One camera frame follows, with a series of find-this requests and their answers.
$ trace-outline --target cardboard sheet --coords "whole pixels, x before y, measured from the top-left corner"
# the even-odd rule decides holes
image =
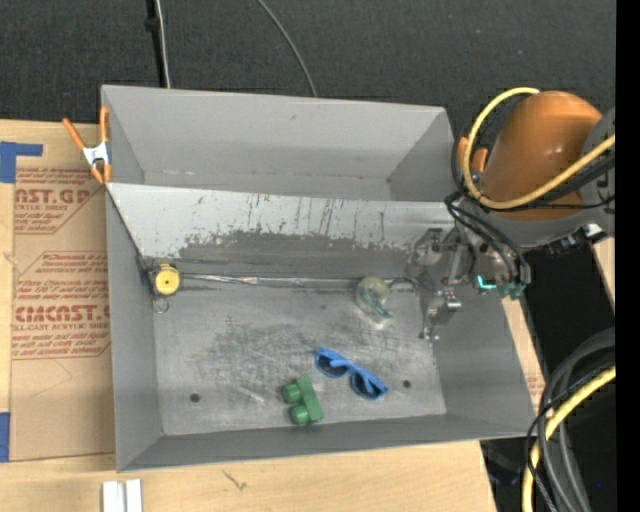
[[[104,188],[61,123],[3,121],[0,140],[44,147],[16,168],[9,458],[111,452]]]

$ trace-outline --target orange clamp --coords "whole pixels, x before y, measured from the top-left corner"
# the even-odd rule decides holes
[[[112,175],[112,166],[109,159],[109,148],[108,143],[110,142],[109,137],[109,109],[107,107],[102,107],[100,109],[100,144],[98,144],[94,148],[89,148],[85,145],[82,137],[76,130],[76,127],[73,126],[73,123],[67,119],[66,117],[62,120],[62,124],[69,132],[71,139],[75,143],[75,145],[80,149],[83,153],[89,165],[91,165],[91,174],[93,177],[103,185],[105,182],[111,181]],[[98,169],[98,162],[102,162],[102,174]]]

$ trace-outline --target wooden table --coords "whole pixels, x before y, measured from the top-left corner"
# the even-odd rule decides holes
[[[54,125],[0,121],[0,140],[37,130],[42,141]],[[12,218],[13,186],[0,184],[0,412],[9,405]],[[543,379],[527,322],[519,303],[504,305],[537,404]],[[143,480],[148,512],[496,510],[476,441],[126,474],[113,468],[113,454],[0,464],[0,510],[98,511],[102,482],[130,478]]]

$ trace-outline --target green toy block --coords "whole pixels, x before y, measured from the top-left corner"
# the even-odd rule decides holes
[[[324,417],[311,379],[307,375],[285,386],[282,397],[288,404],[297,404],[289,409],[289,417],[295,425],[307,425],[320,421]]]
[[[509,297],[511,300],[518,300],[526,287],[527,285],[523,283],[506,283],[498,286],[498,295],[501,299]]]

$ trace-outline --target blue sunglasses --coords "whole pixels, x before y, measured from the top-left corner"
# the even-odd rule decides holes
[[[389,388],[371,372],[341,356],[333,350],[320,348],[316,351],[316,366],[327,377],[337,379],[346,374],[351,375],[351,388],[367,400],[376,400]]]

